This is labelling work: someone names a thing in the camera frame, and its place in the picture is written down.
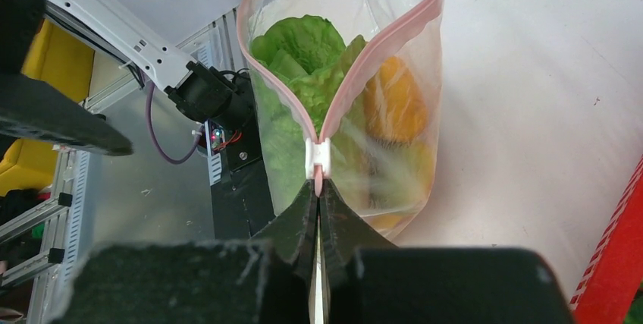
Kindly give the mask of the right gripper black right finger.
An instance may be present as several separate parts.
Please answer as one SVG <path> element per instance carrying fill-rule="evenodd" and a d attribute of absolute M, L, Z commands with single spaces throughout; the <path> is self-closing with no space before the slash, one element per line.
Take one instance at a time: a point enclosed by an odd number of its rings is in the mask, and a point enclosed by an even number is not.
<path fill-rule="evenodd" d="M 324 180 L 318 198 L 324 298 L 329 323 L 361 323 L 359 250 L 395 249 L 344 201 L 335 183 Z"/>

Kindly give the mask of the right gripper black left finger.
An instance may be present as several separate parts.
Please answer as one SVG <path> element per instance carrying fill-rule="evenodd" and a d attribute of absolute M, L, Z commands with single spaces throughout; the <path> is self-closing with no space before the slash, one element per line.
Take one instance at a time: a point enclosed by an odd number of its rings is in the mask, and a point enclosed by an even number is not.
<path fill-rule="evenodd" d="M 306 180 L 293 202 L 248 242 L 252 323 L 311 323 L 318 197 Z"/>

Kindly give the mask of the yellow lemon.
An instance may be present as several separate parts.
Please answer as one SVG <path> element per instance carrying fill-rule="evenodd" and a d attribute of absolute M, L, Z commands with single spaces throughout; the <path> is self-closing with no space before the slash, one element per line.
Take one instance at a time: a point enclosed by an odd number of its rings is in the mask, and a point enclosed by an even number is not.
<path fill-rule="evenodd" d="M 428 108 L 403 59 L 389 57 L 364 90 L 366 130 L 371 137 L 407 143 L 428 124 Z"/>

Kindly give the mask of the clear pink-dotted zip bag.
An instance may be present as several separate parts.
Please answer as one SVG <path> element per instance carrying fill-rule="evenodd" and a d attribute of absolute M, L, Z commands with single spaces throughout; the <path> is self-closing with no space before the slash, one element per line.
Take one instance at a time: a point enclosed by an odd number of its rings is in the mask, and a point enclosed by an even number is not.
<path fill-rule="evenodd" d="M 438 151 L 442 75 L 441 18 L 444 0 L 242 0 L 237 10 L 237 36 L 250 69 L 252 87 L 260 75 L 275 90 L 305 136 L 306 180 L 320 191 L 332 180 L 347 205 L 361 218 L 369 202 L 368 157 L 377 145 L 395 143 L 371 137 L 366 130 L 364 90 L 381 65 L 392 56 L 411 70 L 428 108 L 428 124 L 413 142 Z M 323 17 L 344 42 L 356 35 L 367 44 L 349 68 L 333 98 L 320 134 L 302 104 L 251 54 L 250 44 L 277 21 L 303 15 Z"/>

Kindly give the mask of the green napa cabbage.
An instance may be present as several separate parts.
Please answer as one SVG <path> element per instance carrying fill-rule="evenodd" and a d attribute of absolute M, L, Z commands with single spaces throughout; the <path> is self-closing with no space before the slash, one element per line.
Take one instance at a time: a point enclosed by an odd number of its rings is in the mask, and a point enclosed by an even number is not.
<path fill-rule="evenodd" d="M 329 20 L 315 15 L 287 17 L 277 21 L 250 44 L 252 56 L 270 71 L 302 104 L 316 134 L 346 73 L 367 42 L 356 35 L 344 42 Z M 257 72 L 257 114 L 262 153 L 276 215 L 295 199 L 305 172 L 303 128 Z"/>

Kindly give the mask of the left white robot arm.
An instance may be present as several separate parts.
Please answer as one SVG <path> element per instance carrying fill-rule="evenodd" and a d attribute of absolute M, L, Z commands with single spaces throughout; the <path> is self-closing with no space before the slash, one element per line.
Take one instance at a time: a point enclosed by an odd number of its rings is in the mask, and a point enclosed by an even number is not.
<path fill-rule="evenodd" d="M 117 0 L 1 0 L 1 132 L 110 156 L 132 143 L 22 70 L 49 5 L 63 9 L 140 68 L 186 117 L 239 132 L 254 117 L 237 85 L 165 41 Z"/>

